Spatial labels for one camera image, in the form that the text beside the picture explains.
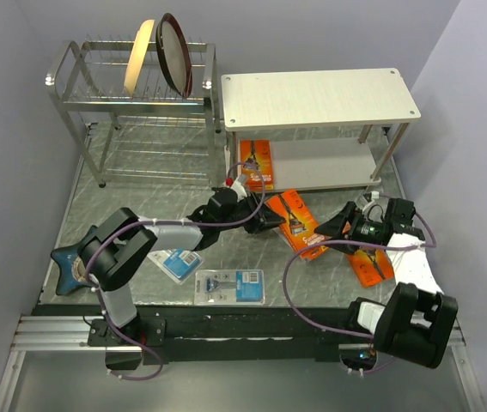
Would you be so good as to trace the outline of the orange razor box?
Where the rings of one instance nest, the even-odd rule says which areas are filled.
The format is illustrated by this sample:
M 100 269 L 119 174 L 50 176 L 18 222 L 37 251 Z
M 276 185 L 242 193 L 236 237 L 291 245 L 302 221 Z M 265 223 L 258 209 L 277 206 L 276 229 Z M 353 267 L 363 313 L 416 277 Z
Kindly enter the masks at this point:
M 301 260 L 314 260 L 326 251 L 326 246 L 317 246 L 326 241 L 326 236 L 315 232 L 319 224 L 296 190 L 276 194 L 266 204 L 285 219 L 278 231 L 293 252 L 305 250 L 300 254 Z
M 239 166 L 239 172 L 247 176 L 247 186 L 253 191 L 274 189 L 274 172 L 269 140 L 240 140 L 239 160 L 245 166 Z
M 382 250 L 358 250 L 346 258 L 363 288 L 394 278 L 393 266 Z

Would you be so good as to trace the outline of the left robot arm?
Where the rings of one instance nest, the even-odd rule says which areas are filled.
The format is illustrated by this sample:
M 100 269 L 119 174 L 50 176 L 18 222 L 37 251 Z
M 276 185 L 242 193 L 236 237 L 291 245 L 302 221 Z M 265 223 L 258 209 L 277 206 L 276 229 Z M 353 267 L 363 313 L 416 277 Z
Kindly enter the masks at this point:
M 215 188 L 207 203 L 180 220 L 139 218 L 121 208 L 76 245 L 88 279 L 98 288 L 100 305 L 109 320 L 108 335 L 117 343 L 133 342 L 139 315 L 129 282 L 152 251 L 202 251 L 214 245 L 223 231 L 239 227 L 262 233 L 285 223 L 257 194 L 238 194 Z

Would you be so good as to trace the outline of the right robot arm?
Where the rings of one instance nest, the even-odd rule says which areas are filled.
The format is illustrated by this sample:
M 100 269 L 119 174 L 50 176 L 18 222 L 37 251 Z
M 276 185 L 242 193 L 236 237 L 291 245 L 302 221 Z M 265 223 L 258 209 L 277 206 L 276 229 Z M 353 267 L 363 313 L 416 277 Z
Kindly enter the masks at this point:
M 414 202 L 403 198 L 389 199 L 378 220 L 349 201 L 314 231 L 326 237 L 332 249 L 345 254 L 355 272 L 365 264 L 395 282 L 386 304 L 359 303 L 357 312 L 344 321 L 345 335 L 354 342 L 372 335 L 376 350 L 435 369 L 459 305 L 433 277 L 426 251 L 435 247 L 435 238 L 429 228 L 416 227 L 419 218 Z

